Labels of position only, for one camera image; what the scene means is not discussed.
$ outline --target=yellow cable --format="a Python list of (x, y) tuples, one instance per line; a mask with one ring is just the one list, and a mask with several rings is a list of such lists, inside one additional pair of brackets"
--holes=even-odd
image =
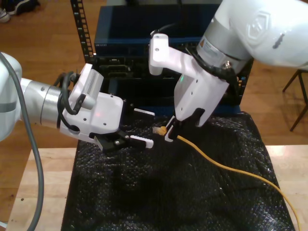
[[(160, 127), (160, 129), (158, 129), (157, 133), (159, 135), (165, 135), (167, 132), (167, 129), (166, 127), (162, 126)], [(283, 197), (284, 199), (287, 201), (287, 203), (289, 204), (289, 206), (291, 207), (294, 215), (295, 215), (295, 218), (297, 220), (297, 226), (298, 226), (298, 230), (301, 231), (301, 227), (300, 227), (300, 224), (299, 224), (299, 219), (298, 219), (298, 215), (296, 213), (296, 210), (295, 208), (293, 207), (293, 205), (291, 204), (291, 202), (289, 201), (289, 199), (287, 198), (287, 196), (280, 190), (280, 188), (278, 188), (276, 185), (274, 185), (272, 182), (270, 182), (269, 180), (263, 178), (263, 177), (260, 177), (258, 175), (255, 175), (253, 173), (250, 173), (250, 172), (246, 172), (246, 171), (243, 171), (243, 170), (238, 170), (238, 169), (235, 169), (235, 168), (232, 168), (232, 167), (228, 167), (228, 166), (224, 166), (218, 162), (216, 162), (215, 160), (211, 159), (210, 157), (208, 157), (204, 152), (202, 152), (202, 150), (200, 148), (198, 148), (194, 143), (190, 142), (189, 140), (185, 139), (184, 137), (182, 136), (177, 136), (177, 138), (185, 143), (187, 143), (188, 145), (190, 145), (191, 147), (193, 147), (198, 153), (200, 153), (205, 159), (207, 159), (209, 162), (211, 162), (212, 164), (220, 167), (220, 168), (223, 168), (223, 169), (226, 169), (226, 170), (229, 170), (229, 171), (233, 171), (233, 172), (238, 172), (238, 173), (241, 173), (241, 174), (245, 174), (245, 175), (248, 175), (248, 176), (251, 176), (251, 177), (254, 177), (254, 178), (257, 178), (267, 184), (269, 184), (270, 186), (272, 186), (274, 189), (276, 189)]]

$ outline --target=black cable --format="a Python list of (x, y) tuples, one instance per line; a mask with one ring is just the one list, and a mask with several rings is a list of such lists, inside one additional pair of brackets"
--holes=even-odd
[(16, 87), (16, 91), (18, 94), (18, 98), (19, 98), (19, 102), (20, 102), (20, 106), (21, 106), (21, 111), (22, 111), (22, 115), (23, 115), (23, 119), (24, 119), (24, 123), (25, 123), (25, 127), (27, 130), (27, 134), (31, 143), (31, 147), (33, 150), (33, 154), (34, 154), (34, 158), (35, 158), (35, 163), (37, 165), (37, 170), (38, 170), (38, 201), (37, 201), (37, 206), (35, 209), (35, 213), (34, 216), (32, 218), (31, 224), (28, 228), (28, 231), (34, 231), (38, 222), (39, 222), (39, 217), (41, 215), (42, 212), (42, 207), (43, 207), (43, 200), (44, 200), (44, 173), (43, 173), (43, 167), (42, 167), (42, 162), (40, 159), (40, 155), (39, 155), (39, 150), (38, 150), (38, 146), (37, 143), (35, 141), (32, 129), (31, 129), (31, 125), (30, 125), (30, 120), (29, 120), (29, 116), (28, 116), (28, 111), (26, 108), (26, 103), (25, 103), (25, 98), (24, 98), (24, 94), (23, 94), (23, 90), (21, 88), (18, 76), (16, 74), (16, 72), (14, 71), (14, 69), (12, 68), (11, 64), (9, 63), (9, 61), (4, 57), (4, 55), (0, 52), (0, 60), (3, 62), (4, 66), (8, 69), (15, 87)]
[(185, 49), (206, 72), (227, 81), (229, 84), (237, 83), (236, 73), (233, 68), (223, 69), (216, 66), (210, 66), (192, 48), (186, 46)]
[(63, 114), (62, 114), (63, 110), (62, 110), (62, 108), (61, 108), (61, 103), (62, 103), (62, 101), (63, 101), (63, 100), (62, 100), (62, 96), (63, 96), (63, 94), (62, 94), (62, 92), (61, 92), (60, 95), (59, 95), (58, 103), (57, 103), (58, 114), (59, 114), (59, 117), (60, 117), (61, 121), (64, 123), (64, 125), (65, 125), (68, 129), (70, 129), (70, 130), (72, 130), (72, 131), (80, 131), (80, 130), (78, 129), (78, 127), (76, 127), (75, 125), (70, 125), (70, 124), (67, 122), (67, 120), (65, 119), (65, 117), (63, 116)]
[(54, 86), (57, 86), (59, 84), (60, 88), (62, 87), (62, 84), (63, 84), (63, 80), (64, 80), (64, 77), (65, 77), (65, 73), (61, 73), (57, 80), (55, 81), (55, 83), (53, 84)]
[(183, 10), (182, 10), (183, 3), (182, 3), (182, 0), (177, 0), (177, 3), (178, 3), (178, 6), (179, 6), (180, 21), (177, 22), (177, 23), (171, 23), (171, 24), (162, 26), (162, 27), (159, 28), (158, 30), (155, 30), (153, 33), (151, 33), (151, 37), (152, 37), (152, 38), (153, 38), (153, 36), (154, 36), (155, 34), (161, 33), (161, 32), (163, 32), (164, 30), (167, 30), (167, 29), (169, 29), (169, 28), (171, 28), (171, 27), (174, 27), (174, 26), (177, 26), (177, 25), (180, 24), (181, 18), (183, 17)]
[(62, 98), (63, 98), (63, 104), (65, 109), (67, 110), (67, 112), (71, 115), (77, 115), (77, 111), (73, 110), (71, 108), (71, 105), (69, 104), (69, 100), (68, 100), (68, 86), (71, 82), (70, 76), (73, 74), (74, 72), (68, 72), (63, 80), (63, 84), (62, 84)]

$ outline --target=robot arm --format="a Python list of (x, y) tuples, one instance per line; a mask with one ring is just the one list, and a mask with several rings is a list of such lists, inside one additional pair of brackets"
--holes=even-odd
[[(97, 144), (105, 151), (128, 146), (152, 148), (152, 140), (130, 136), (119, 129), (125, 116), (124, 102), (119, 97), (100, 92), (103, 76), (92, 69), (91, 64), (84, 66), (68, 98), (69, 106), (77, 112), (72, 115), (62, 106), (60, 88), (21, 78), (20, 64), (11, 56), (4, 55), (21, 81), (31, 123), (59, 128), (61, 133)], [(140, 109), (135, 109), (135, 113), (154, 115)], [(15, 85), (0, 62), (0, 141), (11, 133), (20, 119), (21, 109)]]
[[(263, 63), (308, 68), (308, 4), (299, 0), (224, 0), (197, 46), (206, 66), (238, 74), (255, 58)], [(192, 56), (169, 47), (168, 36), (152, 35), (149, 70), (181, 73), (174, 90), (175, 116), (167, 125), (172, 141), (189, 121), (202, 126), (229, 84)]]

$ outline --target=wooden table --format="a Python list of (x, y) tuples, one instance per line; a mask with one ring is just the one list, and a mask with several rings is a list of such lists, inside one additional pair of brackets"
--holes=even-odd
[[(282, 191), (295, 206), (302, 230), (308, 230), (308, 145), (267, 146)], [(40, 149), (45, 177), (44, 205), (36, 230), (59, 231), (76, 148)], [(21, 180), (7, 231), (25, 231), (33, 217), (38, 176), (33, 153)], [(295, 228), (294, 214), (288, 207)]]

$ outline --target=bubble wrap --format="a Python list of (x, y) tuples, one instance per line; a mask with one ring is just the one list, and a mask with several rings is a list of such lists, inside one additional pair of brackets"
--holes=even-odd
[[(152, 134), (168, 118), (122, 130), (154, 140), (151, 150), (103, 153), (80, 141), (62, 231), (293, 231), (285, 202), (263, 182), (220, 169), (182, 141)], [(184, 131), (224, 165), (277, 179), (250, 115), (211, 117)]]

